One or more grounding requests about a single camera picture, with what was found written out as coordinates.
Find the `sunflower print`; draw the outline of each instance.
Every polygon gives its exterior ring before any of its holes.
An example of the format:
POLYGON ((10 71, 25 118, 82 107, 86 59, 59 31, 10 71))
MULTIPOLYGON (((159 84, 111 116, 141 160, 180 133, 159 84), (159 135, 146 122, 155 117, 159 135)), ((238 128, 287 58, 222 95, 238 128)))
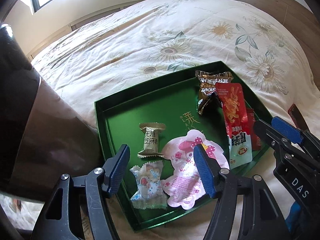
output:
POLYGON ((105 65, 112 64, 113 67, 119 67, 119 61, 122 60, 125 56, 126 54, 123 52, 112 53, 111 55, 108 55, 108 57, 106 58, 105 65))
POLYGON ((192 53, 190 42, 186 39, 175 39, 147 50, 150 61, 159 63, 177 62, 188 59, 192 53))
POLYGON ((209 34, 216 38, 216 41, 221 41, 221 39, 230 40, 233 36, 233 27, 226 22, 215 22, 209 25, 209 34))
POLYGON ((145 76, 148 79, 165 75, 168 73, 166 70, 167 68, 165 66, 156 64, 143 65, 138 68, 140 75, 145 76))
POLYGON ((246 58, 247 76, 250 77, 249 83, 260 91, 273 94, 281 91, 284 95, 288 94, 286 87, 283 85, 282 75, 284 71, 275 64, 271 55, 261 54, 246 58))
POLYGON ((159 40, 159 37, 156 32, 150 32, 147 36, 147 40, 154 43, 159 40))
POLYGON ((249 26, 257 32, 257 35, 269 38, 270 41, 276 43, 279 47, 284 46, 284 37, 279 35, 270 23, 263 22, 257 18, 250 18, 249 26))

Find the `brown snack wrapper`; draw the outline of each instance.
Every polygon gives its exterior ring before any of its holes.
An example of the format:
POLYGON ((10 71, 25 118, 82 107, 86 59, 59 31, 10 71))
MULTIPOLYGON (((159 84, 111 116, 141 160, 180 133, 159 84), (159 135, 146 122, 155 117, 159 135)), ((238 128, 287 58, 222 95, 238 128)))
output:
POLYGON ((247 115, 248 115, 248 126, 250 130, 251 135, 251 146, 253 151, 259 151, 261 150, 261 139, 254 133, 253 125, 255 120, 254 117, 254 110, 251 108, 246 108, 247 115))
POLYGON ((163 154, 159 153, 159 136, 158 134, 165 130, 166 126, 164 123, 149 122, 141 123, 139 125, 140 130, 145 133, 143 150, 138 152, 139 158, 145 158, 149 156, 160 156, 163 154))
POLYGON ((196 77, 200 82, 200 90, 198 95, 198 113, 203 114, 204 108, 211 102, 218 101, 216 94, 216 83, 230 83, 233 80, 230 72, 224 72, 217 75, 196 70, 196 77))

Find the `pink snack packet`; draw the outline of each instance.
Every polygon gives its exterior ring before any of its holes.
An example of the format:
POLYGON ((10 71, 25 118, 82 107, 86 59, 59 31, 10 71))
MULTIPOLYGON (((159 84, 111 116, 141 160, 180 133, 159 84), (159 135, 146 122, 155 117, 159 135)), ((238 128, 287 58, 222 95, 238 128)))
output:
POLYGON ((217 143, 207 140, 198 130, 190 130, 186 136, 169 141, 161 153, 165 159, 171 160, 174 172, 169 178, 162 179, 161 185, 164 192, 170 196, 168 205, 171 207, 191 209, 195 201, 205 195, 193 159, 193 149, 198 144, 202 144, 208 156, 216 159, 220 167, 229 168, 223 149, 217 143))

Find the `red snack bag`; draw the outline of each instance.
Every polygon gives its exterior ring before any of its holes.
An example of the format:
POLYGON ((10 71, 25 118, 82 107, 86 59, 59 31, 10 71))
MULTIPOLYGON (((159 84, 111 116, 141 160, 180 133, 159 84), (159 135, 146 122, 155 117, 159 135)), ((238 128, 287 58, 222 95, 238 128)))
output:
POLYGON ((230 169, 252 161, 248 116, 239 83, 216 83, 229 142, 230 169))
POLYGON ((247 108, 247 115, 248 115, 248 128, 250 131, 251 136, 251 146, 253 151, 259 151, 261 149, 261 140, 260 138, 254 133, 253 125, 256 121, 254 118, 254 111, 251 108, 247 108))

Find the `bedspread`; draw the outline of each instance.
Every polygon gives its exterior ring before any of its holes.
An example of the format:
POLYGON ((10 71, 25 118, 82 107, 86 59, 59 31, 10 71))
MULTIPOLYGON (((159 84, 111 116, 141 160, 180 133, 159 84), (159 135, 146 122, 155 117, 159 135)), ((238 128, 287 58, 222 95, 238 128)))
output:
MULTIPOLYGON (((214 61, 228 65, 273 116, 292 123, 295 103, 318 138, 320 92, 296 39, 277 20, 234 0, 146 0, 89 23, 44 49, 34 68, 88 124, 93 102, 151 78, 214 61)), ((251 171, 260 174, 286 216, 292 197, 273 176, 269 151, 251 171)), ((231 238, 236 239, 241 200, 231 238)), ((215 202, 163 226, 133 233, 114 198, 121 239, 202 239, 215 202)))

